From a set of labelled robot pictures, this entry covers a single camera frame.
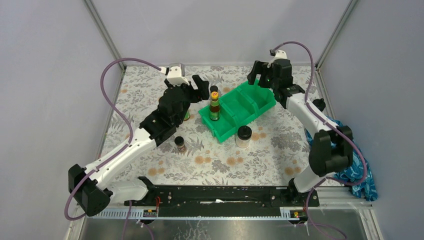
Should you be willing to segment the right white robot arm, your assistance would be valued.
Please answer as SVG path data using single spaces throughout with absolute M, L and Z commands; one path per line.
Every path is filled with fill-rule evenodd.
M 352 130 L 348 126 L 338 126 L 312 101 L 305 99 L 305 90 L 293 83 L 290 60 L 280 58 L 270 63 L 256 60 L 247 80 L 253 85 L 256 79 L 259 79 L 259 87 L 272 90 L 274 99 L 292 113 L 312 137 L 308 167 L 290 181 L 286 193 L 287 201 L 299 206 L 307 199 L 306 192 L 328 174 L 341 172 L 352 165 Z

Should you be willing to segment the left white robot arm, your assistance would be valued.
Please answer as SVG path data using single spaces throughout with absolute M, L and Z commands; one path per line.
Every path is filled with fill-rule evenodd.
M 100 159 L 86 166 L 75 164 L 68 170 L 69 198 L 78 203 L 84 215 L 95 216 L 112 203 L 136 200 L 148 206 L 154 202 L 154 190 L 142 180 L 115 184 L 112 180 L 136 158 L 175 134 L 191 104 L 209 99 L 210 83 L 199 75 L 192 79 L 197 88 L 191 83 L 174 86 L 166 79 L 167 89 L 159 98 L 157 109 L 138 128 L 131 129 L 124 142 Z

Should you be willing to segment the small black cap spice jar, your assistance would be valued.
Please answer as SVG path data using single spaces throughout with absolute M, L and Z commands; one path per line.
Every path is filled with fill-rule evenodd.
M 219 93 L 219 88 L 216 85 L 210 86 L 209 90 L 210 90 L 210 93 L 213 93 L 213 92 Z

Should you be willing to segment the yellow cap sauce bottle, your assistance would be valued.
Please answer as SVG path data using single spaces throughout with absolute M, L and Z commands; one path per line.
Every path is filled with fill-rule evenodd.
M 212 121 L 218 121 L 220 118 L 220 110 L 219 93 L 217 91 L 213 91 L 210 93 L 209 118 Z

